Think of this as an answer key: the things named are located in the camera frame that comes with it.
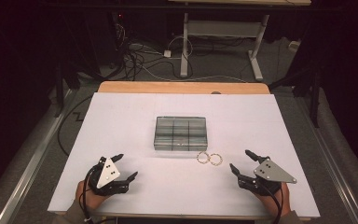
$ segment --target ring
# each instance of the ring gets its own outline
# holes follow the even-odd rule
[[[211,157],[212,157],[212,156],[218,156],[218,157],[220,158],[220,162],[218,162],[218,163],[212,162],[212,161],[211,161]],[[210,162],[212,165],[214,165],[214,166],[218,166],[218,165],[222,164],[223,158],[222,158],[222,156],[220,156],[219,154],[213,153],[213,154],[211,154],[211,156],[210,156],[210,158],[209,158],[209,162]]]
[[[200,161],[200,154],[205,154],[205,155],[207,156],[207,160],[206,160],[206,161]],[[202,164],[208,163],[208,161],[209,161],[210,159],[211,159],[211,157],[209,156],[208,153],[206,153],[206,151],[201,151],[201,152],[199,153],[199,155],[197,155],[197,161],[198,161],[199,163],[202,163]]]

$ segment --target desk leg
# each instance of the desk leg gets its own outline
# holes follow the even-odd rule
[[[269,21],[269,15],[265,15],[263,17],[263,21],[260,24],[260,28],[258,30],[257,38],[255,40],[255,49],[248,51],[249,60],[251,61],[251,65],[252,65],[252,68],[253,68],[254,74],[255,74],[255,79],[257,81],[262,81],[263,80],[263,76],[261,75],[260,66],[258,65],[256,56],[257,56],[257,52],[258,52],[258,50],[260,48],[261,41],[263,40],[263,35],[264,35],[264,32],[266,31],[268,21]]]
[[[185,19],[183,22],[183,49],[182,49],[182,60],[180,65],[180,77],[187,77],[187,66],[188,66],[188,52],[187,52],[187,38],[188,38],[188,13],[185,13]]]

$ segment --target human hand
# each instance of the human hand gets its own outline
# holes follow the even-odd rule
[[[83,202],[83,188],[84,180],[80,181],[77,184],[76,189],[76,199]],[[89,185],[86,186],[86,206],[90,209],[97,209],[106,199],[110,196],[100,196],[96,195],[90,188]]]
[[[267,209],[267,211],[270,214],[272,214],[274,217],[278,215],[278,207],[277,204],[272,199],[272,197],[261,196],[255,193],[254,195],[261,201],[261,203],[264,205],[264,207]],[[283,196],[283,207],[282,207],[281,217],[292,211],[290,208],[289,188],[287,187],[286,183],[282,183],[281,189],[275,193],[275,197],[278,200],[280,206],[282,206],[282,196]]]

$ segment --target floor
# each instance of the floor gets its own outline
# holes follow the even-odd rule
[[[223,38],[194,41],[193,53],[189,57],[191,77],[187,81],[255,82],[245,53],[252,48],[253,40]],[[286,39],[262,44],[257,60],[264,83],[270,84],[284,77],[295,56],[288,50],[288,44]],[[112,79],[180,80],[175,77],[179,74],[179,60],[161,60],[160,52],[140,42],[136,42],[131,48],[133,52],[137,52],[137,62],[144,60],[143,69],[131,70],[131,61],[127,61],[127,74],[122,71]],[[174,51],[172,57],[180,57],[180,52]],[[108,65],[102,67],[102,75],[111,71]],[[79,74],[79,80],[81,88],[66,93],[64,113],[58,118],[54,118],[57,106],[52,93],[50,110],[34,128],[2,176],[0,223],[51,223],[56,216],[47,212],[47,207],[66,163],[64,152],[70,153],[90,103],[87,98],[96,92],[99,86],[99,82],[85,74]],[[308,223],[358,223],[358,160],[339,131],[323,90],[318,111],[320,128],[317,129],[308,117],[307,97],[295,98],[290,87],[280,87],[271,93],[277,99],[321,213],[321,217]],[[19,187],[24,188],[21,194],[13,191]]]

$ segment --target gray carpet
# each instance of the gray carpet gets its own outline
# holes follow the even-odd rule
[[[249,66],[249,60],[244,54],[246,49],[252,48],[253,42],[246,40],[237,47],[224,47],[216,49],[207,56],[197,56],[207,50],[195,49],[190,56],[193,75],[191,78],[203,78],[195,81],[214,81],[214,82],[238,82],[240,78],[247,82],[255,82],[253,72]],[[272,44],[264,43],[258,55],[258,61],[265,77],[264,82],[269,84],[284,76],[294,57],[294,53],[287,50],[287,40],[276,41]],[[143,54],[147,60],[153,60],[158,56]],[[175,74],[179,74],[179,61],[166,60],[173,63]],[[104,67],[104,72],[108,73],[110,69]],[[160,78],[177,79],[172,75],[172,67],[168,63],[157,64],[149,68],[149,72],[142,71],[136,76],[136,81],[157,81]],[[76,98],[71,107],[93,94],[98,89],[99,83],[84,79],[81,75],[82,87],[76,93]],[[293,97],[291,88],[277,88],[272,92],[275,94],[282,116],[290,137],[296,149],[296,153],[303,166],[307,179],[309,180],[315,201],[321,213],[320,218],[313,219],[308,223],[331,223],[345,224],[353,223],[351,215],[347,212],[345,203],[342,202],[336,183],[329,173],[323,154],[320,150],[320,141],[315,136],[315,129],[310,125],[308,117],[303,113],[302,102],[306,99],[297,99]],[[88,104],[86,101],[80,105],[74,112],[79,112],[80,117],[84,117],[87,112]],[[12,190],[15,188],[27,162],[31,159],[34,149],[44,137],[48,126],[51,124],[51,118],[54,114],[53,105],[45,118],[34,129],[23,148],[19,150],[13,162],[7,168],[7,172],[0,181],[0,213],[3,210]],[[358,160],[351,152],[350,147],[342,136],[334,117],[328,109],[328,102],[321,92],[320,110],[319,110],[320,132],[325,143],[337,156],[337,165],[348,180],[354,197],[358,202]],[[62,125],[60,137],[62,146],[70,152],[72,144],[76,140],[76,135],[81,127],[81,121],[76,121],[76,115],[70,114],[68,119]],[[40,170],[34,179],[33,185],[28,190],[24,201],[14,217],[13,223],[50,223],[55,217],[54,214],[47,212],[51,196],[60,178],[62,169],[66,162],[66,156],[59,147],[57,134],[48,145],[48,154],[40,166]]]

